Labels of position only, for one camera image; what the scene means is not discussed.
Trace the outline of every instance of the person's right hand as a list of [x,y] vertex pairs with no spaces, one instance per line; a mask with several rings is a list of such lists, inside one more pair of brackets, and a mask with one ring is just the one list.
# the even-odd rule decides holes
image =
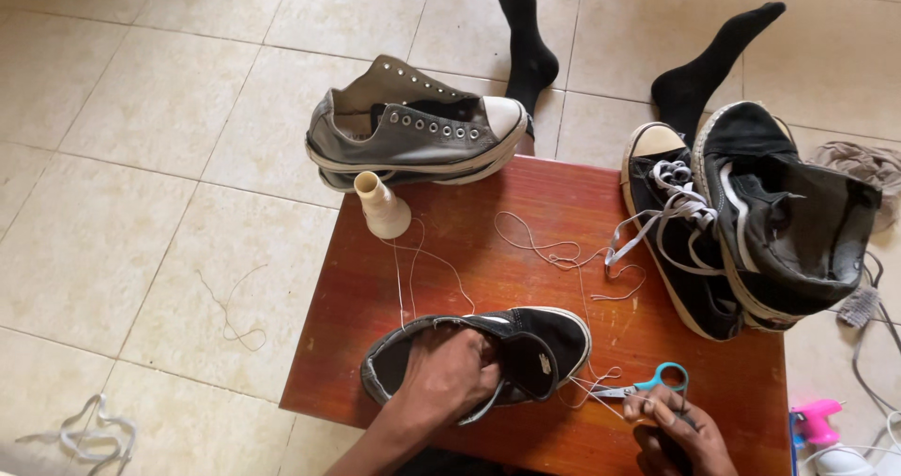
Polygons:
[[[691,418],[697,430],[673,411]],[[652,390],[627,397],[623,402],[623,413],[630,423],[638,421],[642,414],[654,420],[685,450],[691,459],[693,476],[738,476],[723,435],[713,418],[669,388],[657,385]],[[636,426],[634,435],[641,447],[636,460],[645,476],[680,476],[676,466],[660,449],[660,443],[650,427]]]

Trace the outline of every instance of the shoe label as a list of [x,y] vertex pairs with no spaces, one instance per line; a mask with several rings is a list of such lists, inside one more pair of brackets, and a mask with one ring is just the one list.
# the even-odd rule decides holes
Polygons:
[[539,353],[538,359],[542,361],[542,372],[550,374],[550,360],[544,353]]

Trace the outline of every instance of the scissor blade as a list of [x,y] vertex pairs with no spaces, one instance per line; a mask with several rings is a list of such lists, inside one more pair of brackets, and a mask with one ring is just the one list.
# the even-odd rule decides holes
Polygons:
[[599,399],[625,399],[627,395],[632,395],[635,393],[634,386],[625,386],[625,387],[602,387],[595,386],[591,395]]

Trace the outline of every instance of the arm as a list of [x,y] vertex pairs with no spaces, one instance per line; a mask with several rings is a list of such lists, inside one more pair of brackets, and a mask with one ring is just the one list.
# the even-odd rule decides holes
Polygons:
[[[677,417],[673,411],[681,411],[691,418],[697,430]],[[657,385],[650,391],[641,391],[626,398],[623,413],[625,420],[630,423],[638,420],[642,413],[654,420],[663,432],[685,450],[691,459],[694,476],[738,476],[714,419],[669,388]],[[638,466],[645,476],[680,474],[661,450],[660,442],[651,427],[636,426],[634,436],[641,447],[637,458]]]
[[421,332],[400,390],[326,476],[396,470],[437,432],[490,397],[499,380],[494,348],[481,333],[451,326]]

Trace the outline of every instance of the white rubber toe cap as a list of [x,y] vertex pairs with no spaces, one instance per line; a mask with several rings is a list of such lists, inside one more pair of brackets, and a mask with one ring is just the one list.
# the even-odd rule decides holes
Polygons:
[[485,102],[485,113],[489,117],[491,132],[498,138],[506,138],[506,135],[526,118],[520,104],[512,99],[485,96],[482,101]]

